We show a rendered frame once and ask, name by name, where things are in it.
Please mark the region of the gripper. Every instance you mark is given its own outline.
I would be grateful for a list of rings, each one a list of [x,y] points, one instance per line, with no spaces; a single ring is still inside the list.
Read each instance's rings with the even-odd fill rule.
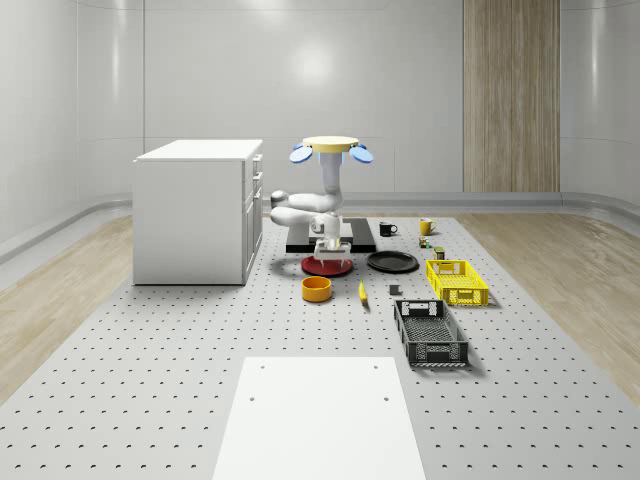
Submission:
[[[315,244],[313,257],[324,265],[325,261],[342,267],[350,259],[351,244],[340,238],[322,238]]]

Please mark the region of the yellow bowl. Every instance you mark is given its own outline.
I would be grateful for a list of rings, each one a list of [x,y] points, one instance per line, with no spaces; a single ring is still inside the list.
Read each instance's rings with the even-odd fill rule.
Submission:
[[[302,298],[309,302],[321,303],[331,297],[331,280],[321,276],[306,277],[301,282]]]

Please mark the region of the red plate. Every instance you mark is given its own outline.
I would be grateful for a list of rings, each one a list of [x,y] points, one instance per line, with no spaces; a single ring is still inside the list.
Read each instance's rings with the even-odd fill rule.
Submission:
[[[310,276],[330,278],[350,273],[353,269],[353,262],[349,259],[321,261],[309,256],[301,261],[301,268]]]

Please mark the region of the black stove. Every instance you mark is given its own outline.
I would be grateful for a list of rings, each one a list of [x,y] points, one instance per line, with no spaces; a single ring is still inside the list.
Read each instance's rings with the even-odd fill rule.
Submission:
[[[365,218],[341,218],[340,236],[343,242],[351,244],[352,253],[373,253],[376,243],[368,221]],[[316,241],[322,237],[311,230],[308,223],[289,228],[286,242],[287,253],[313,253]]]

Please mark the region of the black plate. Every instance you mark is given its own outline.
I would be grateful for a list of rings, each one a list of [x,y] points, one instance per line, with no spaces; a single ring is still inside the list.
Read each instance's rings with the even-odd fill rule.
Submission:
[[[386,273],[408,273],[419,268],[417,259],[408,253],[384,250],[377,251],[367,257],[367,265]]]

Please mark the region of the yellow basket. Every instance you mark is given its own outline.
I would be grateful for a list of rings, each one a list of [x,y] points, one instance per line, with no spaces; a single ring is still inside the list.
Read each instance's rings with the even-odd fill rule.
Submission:
[[[488,286],[466,260],[427,260],[426,276],[437,298],[449,305],[488,304]]]

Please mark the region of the dark grey basket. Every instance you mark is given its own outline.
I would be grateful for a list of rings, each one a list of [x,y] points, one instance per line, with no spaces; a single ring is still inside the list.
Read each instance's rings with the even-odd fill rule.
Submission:
[[[468,363],[468,340],[444,301],[396,300],[394,316],[410,364]]]

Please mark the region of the white cabinet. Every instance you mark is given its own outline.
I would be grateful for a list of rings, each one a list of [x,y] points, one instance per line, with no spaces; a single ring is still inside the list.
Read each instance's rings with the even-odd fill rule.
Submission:
[[[133,281],[247,281],[260,244],[262,142],[176,140],[133,163]]]

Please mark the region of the white board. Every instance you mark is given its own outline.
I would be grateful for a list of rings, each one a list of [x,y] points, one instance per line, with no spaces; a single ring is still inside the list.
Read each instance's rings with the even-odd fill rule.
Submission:
[[[425,480],[391,357],[248,357],[213,480]]]

